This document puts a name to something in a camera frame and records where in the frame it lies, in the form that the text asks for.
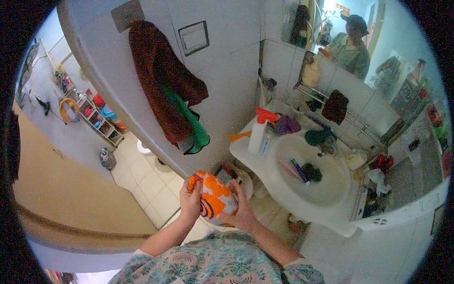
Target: person in mirror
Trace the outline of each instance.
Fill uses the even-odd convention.
[[[180,215],[146,240],[109,283],[325,283],[297,250],[257,221],[238,183],[228,185],[237,196],[238,212],[220,219],[240,230],[208,229],[203,239],[180,246],[201,206],[202,185],[191,194],[186,180]]]
[[[329,59],[333,59],[338,66],[355,75],[361,81],[369,71],[370,56],[362,38],[369,34],[367,24],[358,15],[340,15],[347,23],[347,33],[338,33],[332,43],[319,51]]]

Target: cap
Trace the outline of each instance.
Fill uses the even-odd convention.
[[[275,125],[275,121],[279,118],[277,114],[261,108],[256,108],[256,113],[258,114],[257,122],[259,124],[264,124],[268,120],[272,125]]]
[[[348,23],[348,25],[354,28],[356,31],[368,35],[369,32],[367,31],[367,24],[363,17],[358,15],[350,15],[346,16],[341,14],[340,17]]]

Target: hand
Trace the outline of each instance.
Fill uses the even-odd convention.
[[[326,49],[323,49],[321,47],[318,48],[318,51],[321,52],[326,58],[331,58],[331,53],[329,52],[329,50],[326,50]]]
[[[186,179],[180,190],[180,216],[188,222],[195,222],[200,216],[200,195],[202,195],[202,183],[197,181],[194,191],[190,193],[188,179]]]
[[[238,183],[232,179],[227,186],[230,191],[236,193],[238,198],[238,212],[235,216],[230,216],[224,213],[219,215],[219,219],[224,223],[228,223],[237,227],[240,230],[251,233],[260,223],[254,216],[251,206],[248,204],[246,195]]]

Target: green towel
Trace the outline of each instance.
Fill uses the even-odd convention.
[[[208,136],[199,122],[200,115],[190,110],[184,101],[175,94],[169,86],[159,84],[159,89],[165,95],[167,102],[173,105],[176,111],[181,114],[192,127],[192,135],[189,141],[182,141],[182,144],[178,143],[178,146],[184,151],[184,155],[200,152],[203,147],[210,143],[210,136]]]
[[[331,133],[327,130],[309,130],[304,134],[306,142],[314,147],[322,144],[328,136],[331,136]]]

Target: red spray nozzle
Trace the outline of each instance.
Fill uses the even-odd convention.
[[[276,125],[275,121],[277,120],[277,114],[261,108],[256,108],[256,113],[258,115],[257,122],[259,124],[264,124],[265,121],[268,120],[272,125]]]

